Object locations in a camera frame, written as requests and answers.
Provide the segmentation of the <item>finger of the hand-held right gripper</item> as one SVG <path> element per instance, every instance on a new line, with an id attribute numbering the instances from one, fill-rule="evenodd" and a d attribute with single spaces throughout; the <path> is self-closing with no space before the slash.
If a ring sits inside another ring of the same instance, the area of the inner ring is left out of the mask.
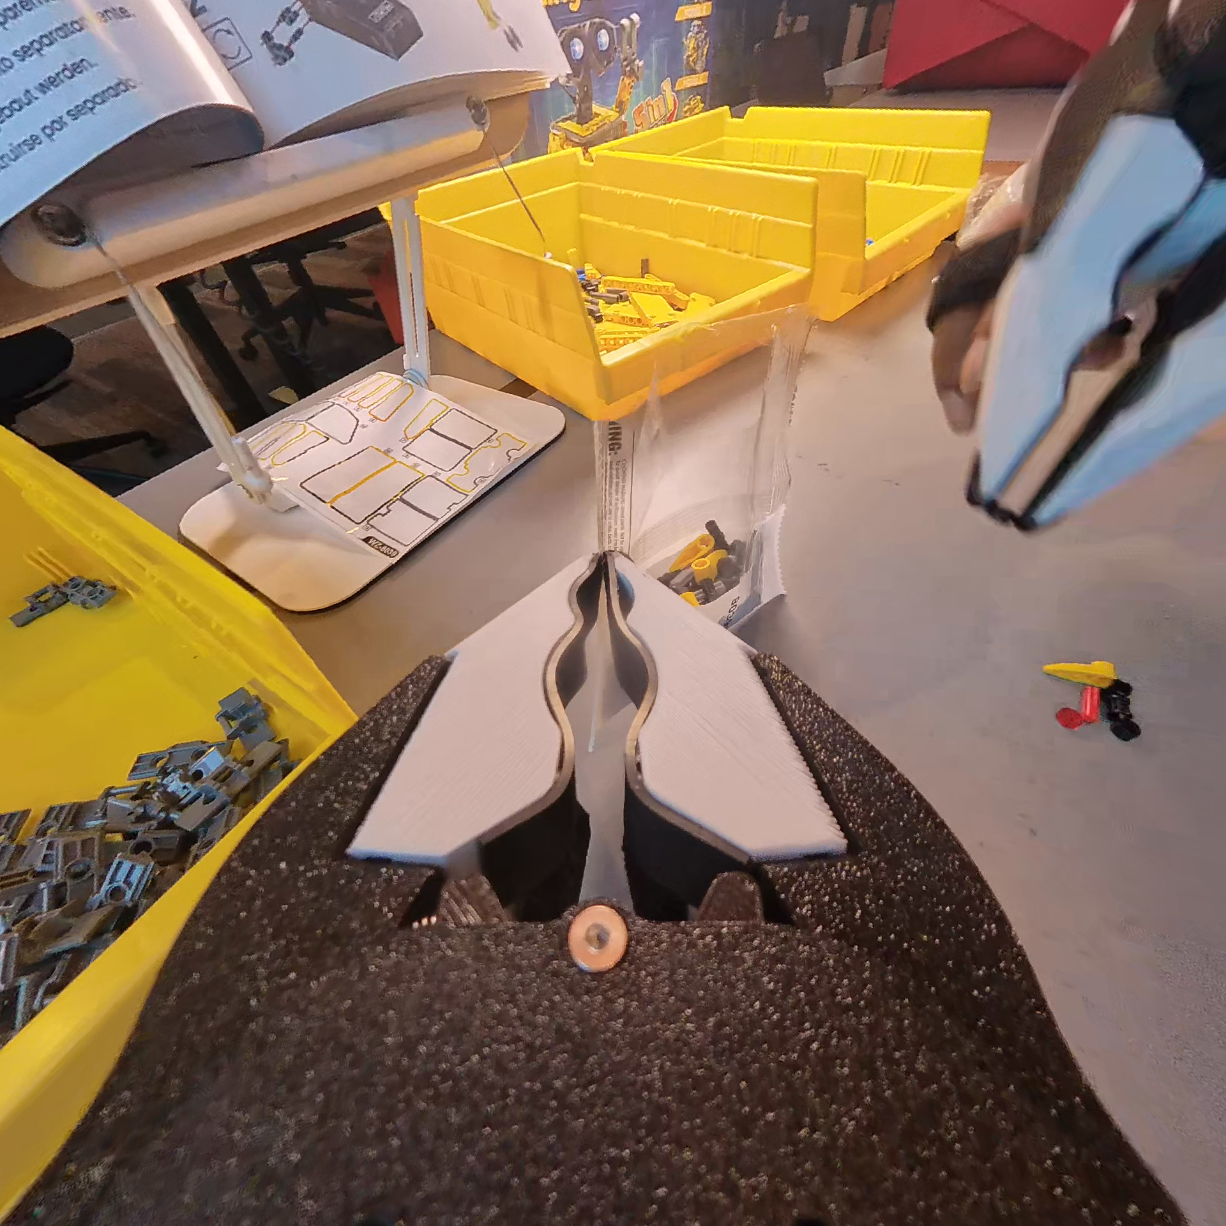
<path id="1" fill-rule="evenodd" d="M 1223 413 L 1222 353 L 1159 353 L 1096 407 L 1023 513 L 1051 527 L 1185 445 Z"/>
<path id="2" fill-rule="evenodd" d="M 1096 407 L 1159 353 L 1213 353 L 1213 178 L 1172 120 L 1124 116 L 1004 279 L 969 501 L 1023 523 Z"/>

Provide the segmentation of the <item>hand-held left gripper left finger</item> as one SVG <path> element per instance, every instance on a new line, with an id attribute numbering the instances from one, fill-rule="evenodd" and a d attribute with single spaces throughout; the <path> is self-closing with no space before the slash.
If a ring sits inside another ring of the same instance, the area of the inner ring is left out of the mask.
<path id="1" fill-rule="evenodd" d="M 393 762 L 347 857 L 482 876 L 512 917 L 578 901 L 590 819 L 566 705 L 607 569 L 581 558 L 464 638 Z"/>

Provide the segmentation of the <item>pile of small colourful parts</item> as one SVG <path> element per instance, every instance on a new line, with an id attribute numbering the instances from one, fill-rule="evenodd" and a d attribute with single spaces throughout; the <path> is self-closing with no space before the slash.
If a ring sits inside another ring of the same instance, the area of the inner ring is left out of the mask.
<path id="1" fill-rule="evenodd" d="M 1076 731 L 1103 724 L 1124 743 L 1135 742 L 1141 736 L 1141 727 L 1131 710 L 1133 686 L 1119 676 L 1111 661 L 1046 664 L 1043 673 L 1079 689 L 1077 707 L 1060 708 L 1055 712 L 1060 727 Z"/>

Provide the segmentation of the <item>clear plastic bag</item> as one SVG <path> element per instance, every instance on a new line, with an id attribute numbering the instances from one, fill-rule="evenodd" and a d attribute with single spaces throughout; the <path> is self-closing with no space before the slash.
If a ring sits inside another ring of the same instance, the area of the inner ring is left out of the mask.
<path id="1" fill-rule="evenodd" d="M 813 317 L 744 320 L 749 350 L 592 428 L 595 548 L 633 562 L 706 619 L 738 631 L 785 594 L 781 534 L 790 428 Z"/>

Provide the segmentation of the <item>person's right hand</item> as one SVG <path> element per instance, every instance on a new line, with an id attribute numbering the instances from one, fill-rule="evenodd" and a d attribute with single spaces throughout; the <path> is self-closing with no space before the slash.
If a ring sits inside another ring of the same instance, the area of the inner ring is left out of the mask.
<path id="1" fill-rule="evenodd" d="M 1030 175 L 1026 162 L 992 186 L 933 285 L 927 315 L 933 384 L 959 435 L 976 421 L 995 302 L 1032 210 Z"/>

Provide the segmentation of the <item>red plastic bin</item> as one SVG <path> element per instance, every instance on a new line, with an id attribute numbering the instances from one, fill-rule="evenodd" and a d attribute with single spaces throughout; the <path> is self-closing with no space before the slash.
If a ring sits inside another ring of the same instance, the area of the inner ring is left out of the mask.
<path id="1" fill-rule="evenodd" d="M 1062 86 L 1108 44 L 1125 6 L 1125 2 L 898 2 L 883 86 Z"/>

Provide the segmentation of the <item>white sticker sheet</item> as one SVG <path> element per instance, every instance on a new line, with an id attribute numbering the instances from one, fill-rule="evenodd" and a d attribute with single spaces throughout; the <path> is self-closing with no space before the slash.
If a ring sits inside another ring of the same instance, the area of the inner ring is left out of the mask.
<path id="1" fill-rule="evenodd" d="M 273 483 L 306 513 L 398 559 L 549 441 L 379 372 L 249 440 Z"/>

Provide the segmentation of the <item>yellow bin with grey parts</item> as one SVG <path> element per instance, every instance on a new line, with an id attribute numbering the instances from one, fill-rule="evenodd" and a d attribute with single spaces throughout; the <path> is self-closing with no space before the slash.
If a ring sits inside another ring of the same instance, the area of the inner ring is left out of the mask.
<path id="1" fill-rule="evenodd" d="M 219 733 L 222 698 L 270 705 L 301 772 L 356 712 L 268 607 L 17 435 L 1 437 L 1 801 L 92 800 L 141 752 Z M 1 1054 L 3 1219 L 111 1076 L 184 924 L 257 804 Z"/>

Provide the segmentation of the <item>pile of grey connector parts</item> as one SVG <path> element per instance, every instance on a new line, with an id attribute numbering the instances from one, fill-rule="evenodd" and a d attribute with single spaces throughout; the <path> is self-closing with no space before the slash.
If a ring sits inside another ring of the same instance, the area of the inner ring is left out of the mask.
<path id="1" fill-rule="evenodd" d="M 292 772 L 293 661 L 267 626 L 3 564 L 3 1044 Z"/>

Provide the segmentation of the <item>yellow divided bin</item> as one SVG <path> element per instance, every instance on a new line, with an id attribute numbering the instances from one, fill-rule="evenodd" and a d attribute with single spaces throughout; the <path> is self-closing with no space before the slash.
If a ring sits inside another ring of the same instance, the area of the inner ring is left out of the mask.
<path id="1" fill-rule="evenodd" d="M 743 356 L 744 320 L 807 305 L 817 181 L 725 164 L 576 151 L 423 190 L 423 283 L 436 329 L 591 421 Z M 601 358 L 575 267 L 649 272 L 715 304 Z"/>

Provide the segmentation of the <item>pile of yellow parts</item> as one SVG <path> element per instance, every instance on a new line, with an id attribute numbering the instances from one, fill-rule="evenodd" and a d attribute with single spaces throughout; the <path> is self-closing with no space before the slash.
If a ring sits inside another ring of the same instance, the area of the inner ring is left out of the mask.
<path id="1" fill-rule="evenodd" d="M 601 358 L 651 339 L 715 304 L 712 298 L 686 294 L 648 270 L 638 278 L 604 276 L 594 266 L 579 266 L 574 272 Z"/>

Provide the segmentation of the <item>white stand pole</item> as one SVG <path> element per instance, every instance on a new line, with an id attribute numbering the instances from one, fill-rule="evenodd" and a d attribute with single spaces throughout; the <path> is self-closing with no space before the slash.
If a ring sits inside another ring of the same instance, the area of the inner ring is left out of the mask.
<path id="1" fill-rule="evenodd" d="M 417 387 L 430 384 L 430 343 L 425 299 L 425 257 L 416 196 L 395 196 L 390 203 L 393 256 L 403 327 L 404 375 Z"/>

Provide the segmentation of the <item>black office chair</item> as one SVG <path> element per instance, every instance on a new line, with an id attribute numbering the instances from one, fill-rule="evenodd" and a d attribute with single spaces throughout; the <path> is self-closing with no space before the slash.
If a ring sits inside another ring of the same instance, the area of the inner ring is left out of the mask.
<path id="1" fill-rule="evenodd" d="M 312 337 L 334 317 L 362 321 L 372 332 L 378 355 L 395 345 L 384 308 L 369 283 L 341 286 L 318 280 L 309 270 L 314 256 L 346 256 L 363 235 L 388 238 L 388 224 L 378 209 L 368 209 L 309 232 L 235 256 L 207 270 L 160 285 L 174 323 L 222 388 L 223 409 L 236 429 L 268 418 L 271 394 L 258 393 L 247 364 L 268 358 L 280 387 L 298 397 L 314 394 L 341 375 L 340 358 L 314 359 Z M 238 346 L 231 348 L 212 323 L 203 295 L 213 295 L 245 320 Z"/>

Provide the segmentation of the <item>blue printed cardboard box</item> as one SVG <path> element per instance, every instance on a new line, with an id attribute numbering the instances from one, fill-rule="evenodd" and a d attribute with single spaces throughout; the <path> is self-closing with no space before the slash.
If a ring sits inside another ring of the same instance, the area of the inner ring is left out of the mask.
<path id="1" fill-rule="evenodd" d="M 718 3 L 544 2 L 572 78 L 530 99 L 517 159 L 590 149 L 711 105 Z"/>

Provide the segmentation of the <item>instruction booklet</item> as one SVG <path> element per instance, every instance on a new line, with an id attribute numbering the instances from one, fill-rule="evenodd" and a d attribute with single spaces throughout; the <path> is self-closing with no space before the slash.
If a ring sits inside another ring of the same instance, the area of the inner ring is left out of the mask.
<path id="1" fill-rule="evenodd" d="M 540 3 L 3 2 L 1 221 L 566 72 Z"/>

